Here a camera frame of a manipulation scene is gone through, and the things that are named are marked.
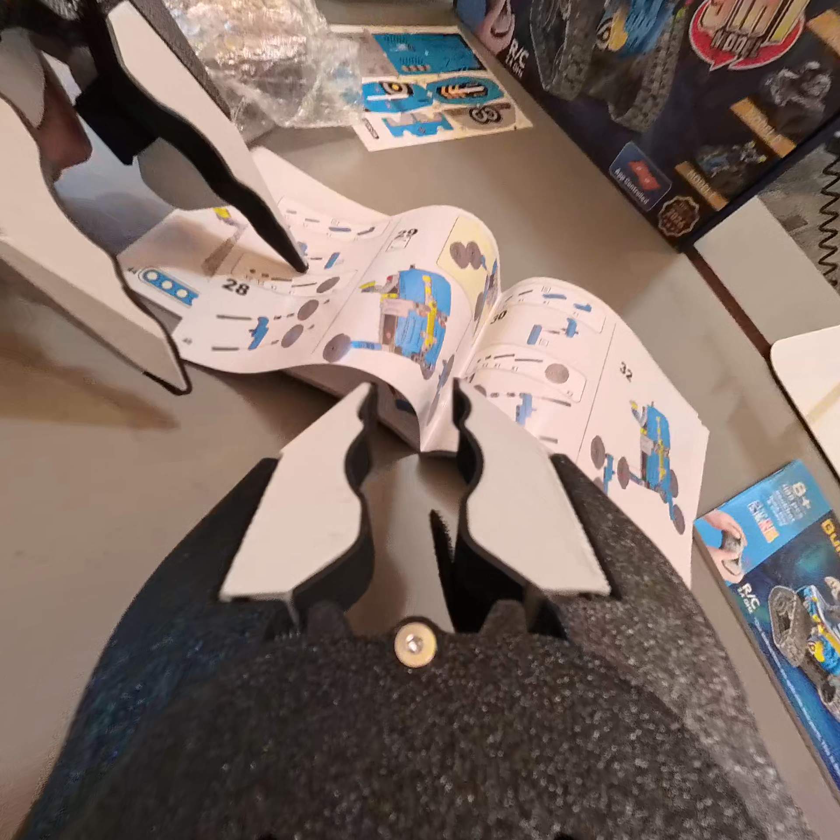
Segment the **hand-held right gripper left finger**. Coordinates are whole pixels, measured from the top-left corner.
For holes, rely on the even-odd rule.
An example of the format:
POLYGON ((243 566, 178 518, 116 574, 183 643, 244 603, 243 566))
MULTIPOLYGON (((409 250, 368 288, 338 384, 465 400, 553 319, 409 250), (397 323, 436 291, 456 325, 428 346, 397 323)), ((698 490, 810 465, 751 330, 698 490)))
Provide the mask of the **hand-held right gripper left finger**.
POLYGON ((360 384, 280 451, 221 602, 280 601, 299 623, 321 602, 347 612, 361 599, 375 564, 361 491, 375 405, 375 386, 360 384))

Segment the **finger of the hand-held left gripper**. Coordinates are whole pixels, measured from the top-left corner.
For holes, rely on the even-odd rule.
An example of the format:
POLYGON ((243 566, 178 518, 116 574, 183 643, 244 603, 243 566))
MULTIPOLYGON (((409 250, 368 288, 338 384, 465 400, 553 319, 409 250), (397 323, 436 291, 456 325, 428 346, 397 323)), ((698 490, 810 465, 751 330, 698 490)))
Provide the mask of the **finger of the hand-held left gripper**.
POLYGON ((175 394, 189 393, 167 331, 136 300, 116 259, 66 215, 45 179, 35 138, 4 99, 1 115, 3 263, 145 375, 175 394))
POLYGON ((137 3, 117 3, 105 14, 105 57, 114 89, 131 102, 138 121, 189 161, 203 184, 169 202, 183 208, 235 207, 295 271, 306 272, 307 260, 210 85, 198 79, 137 3))

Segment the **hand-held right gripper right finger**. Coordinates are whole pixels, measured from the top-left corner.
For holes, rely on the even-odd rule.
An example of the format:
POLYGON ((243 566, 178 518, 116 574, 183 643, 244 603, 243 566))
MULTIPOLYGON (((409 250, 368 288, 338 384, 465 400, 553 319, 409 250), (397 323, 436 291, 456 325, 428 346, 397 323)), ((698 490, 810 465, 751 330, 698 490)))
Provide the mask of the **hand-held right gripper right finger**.
POLYGON ((498 602, 524 608, 528 624, 551 623, 550 605, 613 588, 550 453, 457 380, 452 414, 456 465, 465 482, 453 556, 458 618, 482 624, 498 602))

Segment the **clear bubble wrap bag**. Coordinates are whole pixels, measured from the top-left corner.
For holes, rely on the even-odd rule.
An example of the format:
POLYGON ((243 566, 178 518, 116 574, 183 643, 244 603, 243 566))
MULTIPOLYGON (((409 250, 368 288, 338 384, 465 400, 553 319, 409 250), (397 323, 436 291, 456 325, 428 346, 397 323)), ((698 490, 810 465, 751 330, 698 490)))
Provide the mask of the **clear bubble wrap bag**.
POLYGON ((247 143, 350 127, 363 112, 360 48, 312 1, 166 1, 247 143))

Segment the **blue sticker sheet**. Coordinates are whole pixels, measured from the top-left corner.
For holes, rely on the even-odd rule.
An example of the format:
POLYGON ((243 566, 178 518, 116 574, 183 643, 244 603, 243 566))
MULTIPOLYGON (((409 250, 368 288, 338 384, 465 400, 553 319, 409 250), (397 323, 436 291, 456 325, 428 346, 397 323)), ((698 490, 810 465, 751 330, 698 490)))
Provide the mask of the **blue sticker sheet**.
POLYGON ((532 122, 456 26, 341 25, 359 48, 369 152, 529 130, 532 122))

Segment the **small blue leaflet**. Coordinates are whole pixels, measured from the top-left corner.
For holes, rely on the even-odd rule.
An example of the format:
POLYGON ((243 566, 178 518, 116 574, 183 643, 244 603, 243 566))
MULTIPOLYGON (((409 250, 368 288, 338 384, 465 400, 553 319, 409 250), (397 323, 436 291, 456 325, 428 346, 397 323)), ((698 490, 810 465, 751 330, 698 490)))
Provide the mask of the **small blue leaflet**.
POLYGON ((463 380, 568 456, 690 584, 709 433, 614 310, 553 278, 503 290, 497 241, 464 209, 386 216, 267 149, 253 158, 305 274, 232 207, 174 210, 119 254, 131 288, 176 318, 184 361, 335 395, 377 383, 383 423, 427 454, 457 449, 463 380))

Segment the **large blue instruction booklet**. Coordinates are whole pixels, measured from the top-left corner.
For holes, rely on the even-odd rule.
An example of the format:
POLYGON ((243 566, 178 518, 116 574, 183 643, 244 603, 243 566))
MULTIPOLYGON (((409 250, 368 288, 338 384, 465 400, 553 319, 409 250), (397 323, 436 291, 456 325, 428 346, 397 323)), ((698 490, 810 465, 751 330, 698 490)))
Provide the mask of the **large blue instruction booklet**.
POLYGON ((797 459, 696 519, 694 533, 794 724, 838 791, 838 511, 797 459))

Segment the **blue robot kit box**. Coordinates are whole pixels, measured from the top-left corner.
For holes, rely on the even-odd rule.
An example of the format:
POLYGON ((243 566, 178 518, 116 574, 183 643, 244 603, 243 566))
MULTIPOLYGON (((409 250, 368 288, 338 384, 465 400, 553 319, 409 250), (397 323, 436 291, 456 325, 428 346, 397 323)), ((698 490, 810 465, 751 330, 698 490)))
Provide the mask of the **blue robot kit box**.
POLYGON ((838 1, 457 1, 674 249, 838 128, 838 1))

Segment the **white desk stand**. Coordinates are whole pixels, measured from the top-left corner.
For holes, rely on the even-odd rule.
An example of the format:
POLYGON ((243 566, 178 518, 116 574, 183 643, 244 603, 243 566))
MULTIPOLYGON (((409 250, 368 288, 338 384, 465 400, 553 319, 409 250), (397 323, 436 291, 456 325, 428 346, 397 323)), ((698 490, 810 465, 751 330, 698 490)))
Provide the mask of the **white desk stand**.
POLYGON ((839 476, 839 326, 774 342, 770 363, 825 461, 839 476))

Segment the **person's left hand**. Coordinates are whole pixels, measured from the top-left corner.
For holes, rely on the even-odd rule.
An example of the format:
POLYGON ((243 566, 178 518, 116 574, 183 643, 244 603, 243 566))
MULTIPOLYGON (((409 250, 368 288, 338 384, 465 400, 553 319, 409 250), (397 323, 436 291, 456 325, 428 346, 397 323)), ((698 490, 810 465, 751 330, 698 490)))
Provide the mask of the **person's left hand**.
POLYGON ((87 162, 91 143, 65 89, 53 77, 45 78, 44 111, 35 138, 50 182, 63 173, 87 162))

